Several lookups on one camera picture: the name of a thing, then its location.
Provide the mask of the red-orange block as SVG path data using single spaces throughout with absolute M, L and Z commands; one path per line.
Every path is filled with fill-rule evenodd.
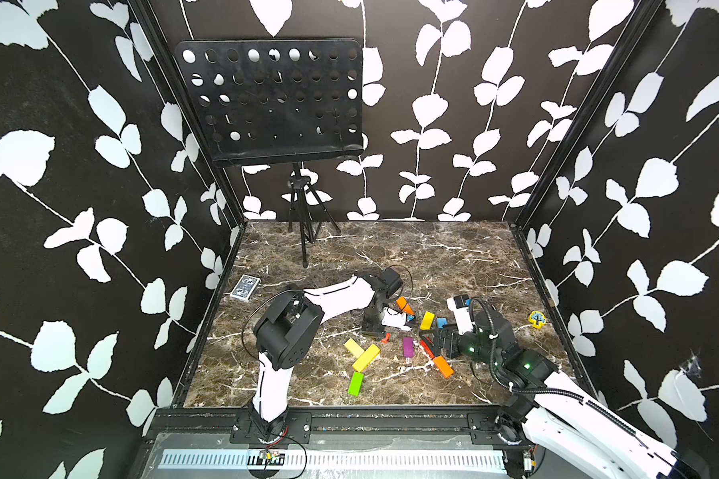
M 409 315 L 410 317 L 414 317 L 415 313 L 413 312 L 413 308 L 409 304 L 409 301 L 405 297 L 398 297 L 395 301 L 397 306 L 399 307 L 399 310 L 405 313 L 406 315 Z

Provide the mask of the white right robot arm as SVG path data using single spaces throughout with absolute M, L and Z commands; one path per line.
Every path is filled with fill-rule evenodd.
M 707 463 L 680 453 L 631 425 L 579 387 L 543 354 L 524 348 L 511 323 L 482 299 L 467 295 L 447 302 L 455 323 L 437 327 L 427 311 L 419 343 L 444 376 L 449 349 L 482 364 L 509 400 L 478 432 L 505 446 L 511 478 L 529 478 L 541 465 L 537 450 L 552 452 L 591 478 L 707 478 Z

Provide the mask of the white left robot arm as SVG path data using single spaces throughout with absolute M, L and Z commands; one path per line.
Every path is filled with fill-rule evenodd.
M 287 435 L 288 392 L 294 367 L 307 356 L 318 329 L 345 313 L 361 313 L 361 333 L 385 335 L 390 321 L 405 323 L 393 309 L 403 293 L 403 278 L 392 267 L 364 273 L 320 289 L 286 289 L 271 298 L 253 327 L 259 377 L 249 403 L 253 435 L 265 445 Z

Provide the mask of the orange block front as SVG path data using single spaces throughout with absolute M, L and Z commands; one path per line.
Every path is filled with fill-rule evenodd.
M 433 358 L 433 364 L 444 378 L 450 378 L 455 373 L 451 365 L 441 355 Z

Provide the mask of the red block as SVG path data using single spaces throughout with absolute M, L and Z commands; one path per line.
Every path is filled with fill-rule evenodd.
M 429 348 L 429 344 L 427 343 L 427 341 L 426 341 L 425 339 L 421 339 L 421 340 L 419 341 L 419 346 L 423 349 L 423 352 L 427 355 L 427 357 L 428 357 L 429 359 L 434 359 L 434 358 L 435 358 L 435 355 L 433 354 L 433 352 L 432 352 L 431 349 Z

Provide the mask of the purple block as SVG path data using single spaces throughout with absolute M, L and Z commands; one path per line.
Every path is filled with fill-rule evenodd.
M 403 338 L 403 357 L 406 365 L 412 365 L 415 358 L 415 343 L 411 337 Z

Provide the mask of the pale yellow block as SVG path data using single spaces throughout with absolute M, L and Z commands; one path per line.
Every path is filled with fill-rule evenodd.
M 345 342 L 345 348 L 353 355 L 355 358 L 361 357 L 365 353 L 365 349 L 361 347 L 361 345 L 357 344 L 353 339 L 348 339 Z

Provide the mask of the long yellow block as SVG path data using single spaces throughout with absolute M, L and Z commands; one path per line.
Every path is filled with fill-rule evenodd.
M 381 350 L 375 344 L 371 344 L 354 362 L 353 369 L 362 373 L 380 353 Z

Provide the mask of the yellow tape roll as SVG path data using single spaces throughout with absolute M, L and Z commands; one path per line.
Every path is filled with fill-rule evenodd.
M 542 329 L 547 324 L 547 318 L 542 311 L 532 311 L 528 317 L 528 322 L 535 329 Z

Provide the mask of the green block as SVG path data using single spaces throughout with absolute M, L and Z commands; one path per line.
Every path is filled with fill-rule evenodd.
M 355 371 L 352 375 L 350 386 L 348 388 L 348 393 L 351 396 L 357 397 L 359 393 L 361 392 L 361 386 L 363 385 L 363 380 L 365 379 L 365 375 L 359 371 Z

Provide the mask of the black music stand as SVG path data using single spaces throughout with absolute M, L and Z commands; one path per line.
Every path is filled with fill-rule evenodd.
M 175 58 L 214 164 L 291 165 L 289 227 L 313 243 L 336 220 L 303 167 L 365 149 L 359 42 L 187 40 Z

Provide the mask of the white perforated strip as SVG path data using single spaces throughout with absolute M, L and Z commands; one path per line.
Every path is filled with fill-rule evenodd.
M 166 449 L 158 461 L 165 470 L 435 470 L 505 472 L 499 451 L 378 450 L 364 452 L 254 449 Z

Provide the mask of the black front rail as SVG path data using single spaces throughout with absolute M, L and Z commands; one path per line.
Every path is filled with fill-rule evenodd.
M 291 406 L 275 433 L 287 431 L 308 444 L 319 434 L 465 435 L 474 445 L 496 449 L 529 448 L 530 442 L 515 425 L 513 432 L 497 424 L 497 405 Z M 252 407 L 160 409 L 147 432 L 219 434 L 233 443 L 256 443 L 263 428 L 254 424 Z

